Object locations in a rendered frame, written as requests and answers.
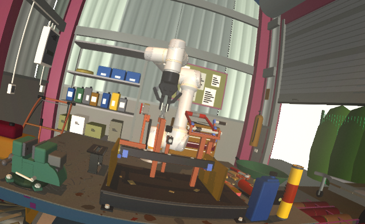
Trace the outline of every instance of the green metal base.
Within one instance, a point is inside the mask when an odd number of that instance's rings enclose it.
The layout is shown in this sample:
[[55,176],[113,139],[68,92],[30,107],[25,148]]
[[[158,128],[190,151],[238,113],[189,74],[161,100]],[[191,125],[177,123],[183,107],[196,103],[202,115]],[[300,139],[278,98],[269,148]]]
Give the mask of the green metal base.
[[[25,187],[25,188],[32,188],[34,189],[34,191],[42,191],[43,187],[47,186],[48,183],[44,183],[42,181],[39,180],[35,180],[33,182],[30,182],[28,180],[26,180],[25,178],[18,176],[15,173],[10,173],[11,175],[13,175],[12,179],[7,179],[6,178],[6,182],[7,183],[15,183],[16,185],[20,186],[20,187]],[[34,187],[34,185],[36,183],[39,183],[41,185],[41,188],[36,188]]]

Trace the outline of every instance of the blue bin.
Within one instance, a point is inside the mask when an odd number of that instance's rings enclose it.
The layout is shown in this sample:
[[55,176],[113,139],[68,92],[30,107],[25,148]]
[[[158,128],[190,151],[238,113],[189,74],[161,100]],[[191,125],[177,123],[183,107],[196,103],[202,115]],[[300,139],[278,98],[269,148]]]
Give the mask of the blue bin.
[[73,101],[75,99],[75,88],[68,88],[67,101]]
[[112,68],[99,66],[97,70],[97,75],[101,77],[107,77],[110,78],[112,74]]
[[114,68],[114,69],[112,69],[112,76],[111,77],[114,78],[114,79],[125,80],[126,79],[126,71]]
[[129,82],[139,83],[140,78],[141,74],[137,72],[127,72],[126,74],[126,81]]
[[279,180],[278,174],[271,171],[270,176],[262,176],[256,179],[252,194],[248,202],[246,218],[252,222],[267,220],[277,196]]
[[102,94],[102,100],[101,100],[101,107],[102,108],[109,108],[109,101],[111,100],[111,93],[103,93]]

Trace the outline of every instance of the wheel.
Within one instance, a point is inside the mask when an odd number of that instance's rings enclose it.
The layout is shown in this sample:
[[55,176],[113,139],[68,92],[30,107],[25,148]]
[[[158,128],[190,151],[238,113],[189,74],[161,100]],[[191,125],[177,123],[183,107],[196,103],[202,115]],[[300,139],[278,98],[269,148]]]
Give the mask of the wheel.
[[317,190],[316,195],[318,198],[321,198],[324,195],[324,191],[321,191],[321,192],[319,192],[319,191],[320,190]]

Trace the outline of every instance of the workbench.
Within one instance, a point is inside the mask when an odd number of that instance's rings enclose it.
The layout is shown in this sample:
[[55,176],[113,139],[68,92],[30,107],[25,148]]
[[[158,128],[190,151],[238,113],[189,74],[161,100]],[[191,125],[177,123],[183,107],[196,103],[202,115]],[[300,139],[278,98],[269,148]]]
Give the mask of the workbench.
[[[5,176],[11,172],[11,165],[3,166],[0,162],[0,199],[80,223],[236,223],[233,219],[203,220],[184,217],[176,218],[153,214],[141,214],[118,209],[114,209],[113,212],[103,211],[100,209],[99,204],[100,190],[106,178],[111,151],[107,150],[104,154],[102,166],[99,167],[100,170],[98,171],[98,174],[95,175],[87,172],[90,160],[90,154],[87,153],[87,149],[92,144],[106,146],[111,149],[114,143],[69,132],[65,132],[62,135],[51,138],[49,141],[57,143],[58,150],[68,154],[67,163],[65,164],[68,172],[67,180],[60,187],[49,184],[43,188],[43,191],[34,192],[32,189],[22,188],[14,183],[6,183]],[[119,159],[118,163],[135,165],[143,168],[150,168],[151,166],[150,163],[146,163],[134,157]],[[166,171],[190,175],[192,168],[182,165],[168,164],[166,166]],[[241,198],[246,203],[248,202],[248,198],[244,195],[242,195]],[[314,219],[295,207],[292,207],[287,220],[280,221],[276,217],[277,210],[278,206],[273,206],[269,220],[253,223],[317,223]]]

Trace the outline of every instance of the concrete wall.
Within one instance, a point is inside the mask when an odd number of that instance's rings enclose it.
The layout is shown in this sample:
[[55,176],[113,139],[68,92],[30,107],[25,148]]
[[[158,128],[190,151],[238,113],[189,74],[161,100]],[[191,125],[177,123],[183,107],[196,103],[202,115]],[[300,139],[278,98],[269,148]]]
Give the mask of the concrete wall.
[[[38,99],[40,79],[35,79],[23,75],[15,75],[14,84],[17,85],[15,94],[7,94],[8,84],[11,83],[13,74],[9,72],[3,73],[0,88],[0,120],[14,122],[23,125],[29,115],[30,110]],[[40,122],[41,105],[32,114],[29,123],[38,125]],[[38,128],[27,125],[24,133],[33,136],[38,135]]]
[[[66,98],[68,87],[70,87],[70,86],[66,86],[66,85],[64,86],[61,99]],[[99,92],[99,93],[100,93],[99,99],[102,99],[102,92]],[[149,115],[151,116],[151,119],[152,119],[152,126],[156,126],[158,124],[157,121],[158,121],[158,117],[160,115],[160,111],[158,109],[159,104],[155,104],[153,102],[147,102],[147,101],[141,101],[141,102],[151,104]],[[126,111],[133,113],[134,106],[135,106],[135,99],[127,98]],[[166,120],[167,120],[166,124],[167,125],[170,125],[172,118],[176,114],[176,110],[177,110],[176,107],[170,107],[169,111],[166,113]],[[67,107],[61,106],[59,113],[60,114],[67,113]],[[76,106],[72,107],[71,114],[88,115],[88,116],[90,116],[90,118],[89,118],[90,122],[97,122],[97,123],[102,123],[102,124],[107,125],[105,135],[108,135],[109,124],[112,119],[121,120],[124,122],[121,138],[129,140],[130,135],[131,135],[131,129],[133,129],[133,139],[132,140],[135,142],[139,141],[139,137],[141,135],[143,117],[144,117],[143,114],[138,114],[136,116],[134,125],[133,125],[133,118],[124,116],[124,115],[120,115],[117,113],[113,113],[112,111],[109,111],[109,110],[103,110],[100,107],[93,108],[93,107],[87,107],[87,106],[82,106],[82,105],[76,104]],[[209,118],[210,121],[213,121],[213,119],[218,119],[220,121],[227,122],[227,126],[220,127],[223,132],[223,135],[221,137],[221,140],[218,141],[215,158],[217,160],[227,161],[227,162],[233,164],[235,162],[235,156],[238,151],[239,141],[240,141],[240,137],[241,137],[241,133],[242,133],[242,129],[243,129],[243,122],[237,121],[234,119],[228,119],[228,118],[211,116],[211,115],[208,115],[207,117]],[[194,118],[193,121],[205,122],[204,119],[196,119],[196,118]]]

